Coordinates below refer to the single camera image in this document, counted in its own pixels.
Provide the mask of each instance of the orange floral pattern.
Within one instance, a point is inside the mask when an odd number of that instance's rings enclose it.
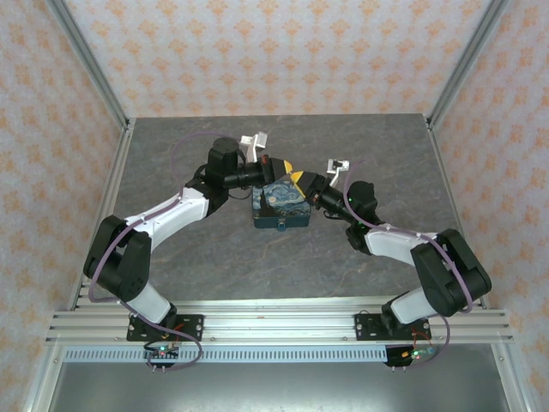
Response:
[[[463,226],[549,405],[549,3],[515,0],[437,130]]]
[[[488,3],[141,0],[130,7],[94,0],[70,7],[126,113],[168,117],[429,113]]]
[[[81,273],[118,127],[46,2],[10,2],[0,23],[0,410],[19,411]]]

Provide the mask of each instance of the patterned wallpaper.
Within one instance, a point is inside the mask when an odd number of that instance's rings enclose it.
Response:
[[[43,0],[0,7],[0,410],[81,272],[118,127]]]
[[[131,117],[423,112],[489,0],[69,0]]]
[[[549,2],[512,0],[437,131],[463,225],[549,405]]]

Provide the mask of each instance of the mounting plate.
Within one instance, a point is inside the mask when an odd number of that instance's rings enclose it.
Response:
[[[204,316],[203,315],[177,315],[175,325],[183,324],[181,330],[187,335],[195,337],[198,341],[202,340],[202,332],[204,329]],[[162,337],[162,332],[156,330],[152,326],[149,326],[137,317],[130,316],[130,325],[128,326],[128,335],[126,340],[128,342],[158,342],[166,341],[173,342],[178,340],[177,335],[168,335],[166,338]],[[185,341],[182,337],[179,337],[179,341]]]
[[[407,324],[396,330],[391,336],[381,322],[381,314],[359,313],[354,315],[354,331],[357,341],[412,341],[412,329],[425,333],[431,339],[431,327],[426,319]],[[418,341],[426,341],[422,335],[417,335],[416,338]]]

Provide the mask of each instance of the white bracket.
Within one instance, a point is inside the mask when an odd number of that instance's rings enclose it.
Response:
[[[240,144],[248,146],[246,161],[255,163],[257,152],[261,152],[267,146],[267,133],[259,131],[254,136],[242,136]]]
[[[337,159],[328,159],[328,174],[334,174],[335,176],[329,182],[329,185],[335,187],[337,185],[337,179],[340,177],[340,172],[346,172],[349,170],[349,161],[338,161]]]

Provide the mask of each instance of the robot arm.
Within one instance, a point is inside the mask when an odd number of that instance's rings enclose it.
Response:
[[[107,247],[124,229],[135,225],[111,253],[97,282],[149,321],[172,329],[175,307],[148,281],[150,254],[183,227],[213,214],[228,199],[229,189],[268,185],[291,172],[287,161],[257,157],[256,147],[264,147],[265,141],[264,134],[243,136],[243,144],[249,146],[244,156],[235,140],[219,138],[208,153],[208,162],[179,193],[139,215],[124,220],[114,215],[105,218],[87,255],[84,274],[91,279]],[[253,161],[239,165],[240,159]]]
[[[421,288],[383,306],[383,324],[389,332],[435,314],[452,316],[467,305],[459,282],[430,242],[420,236],[392,231],[390,225],[377,217],[373,184],[357,181],[348,192],[348,201],[355,214],[377,225],[370,228],[351,215],[343,201],[343,193],[331,185],[330,179],[316,173],[296,172],[292,174],[292,181],[309,204],[326,209],[330,215],[351,224],[346,233],[355,250],[400,260],[417,270]],[[455,263],[473,300],[491,290],[490,278],[459,232],[447,229],[426,235]]]

